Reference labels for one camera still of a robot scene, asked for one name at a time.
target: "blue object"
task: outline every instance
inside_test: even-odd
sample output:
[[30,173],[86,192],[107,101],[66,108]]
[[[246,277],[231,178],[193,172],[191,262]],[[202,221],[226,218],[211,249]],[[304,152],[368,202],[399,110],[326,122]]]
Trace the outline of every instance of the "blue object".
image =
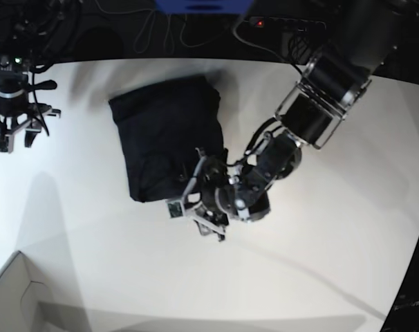
[[243,14],[254,0],[157,0],[167,14]]

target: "white tabletop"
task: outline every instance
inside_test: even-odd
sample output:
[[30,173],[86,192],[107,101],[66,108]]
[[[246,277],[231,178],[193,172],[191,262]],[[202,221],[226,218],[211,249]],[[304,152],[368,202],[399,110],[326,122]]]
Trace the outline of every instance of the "white tabletop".
[[298,78],[285,64],[135,59],[60,64],[32,149],[0,154],[0,266],[14,250],[82,331],[378,332],[419,235],[419,86],[374,77],[321,152],[270,190],[272,212],[202,238],[129,197],[111,95],[190,73],[221,93],[230,160]]

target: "folded black cloth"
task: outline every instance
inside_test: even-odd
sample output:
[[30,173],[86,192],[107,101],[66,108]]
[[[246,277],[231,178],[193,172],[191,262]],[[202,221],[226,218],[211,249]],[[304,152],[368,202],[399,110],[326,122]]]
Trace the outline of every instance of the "folded black cloth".
[[130,196],[180,196],[198,162],[196,148],[223,155],[220,96],[204,76],[153,84],[109,100],[127,166]]

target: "white table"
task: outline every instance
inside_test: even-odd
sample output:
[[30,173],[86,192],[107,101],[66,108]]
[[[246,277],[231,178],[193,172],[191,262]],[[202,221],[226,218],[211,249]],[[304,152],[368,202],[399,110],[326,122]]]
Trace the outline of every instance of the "white table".
[[170,220],[163,202],[129,198],[106,102],[200,72],[221,76],[230,160],[298,78],[285,64],[204,59],[61,64],[38,76],[59,84],[38,98],[62,118],[47,119],[51,136],[32,149],[22,134],[0,154],[0,265],[22,250],[73,331],[378,332],[419,235],[419,86],[375,77],[326,148],[305,149],[273,186],[271,214],[232,222],[217,243]]

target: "black fabric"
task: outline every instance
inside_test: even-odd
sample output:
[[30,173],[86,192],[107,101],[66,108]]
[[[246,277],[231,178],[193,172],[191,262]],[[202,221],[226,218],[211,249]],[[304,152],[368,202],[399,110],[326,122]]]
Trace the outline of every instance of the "black fabric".
[[109,101],[132,199],[180,196],[198,162],[197,147],[223,155],[219,102],[204,76],[153,84]]

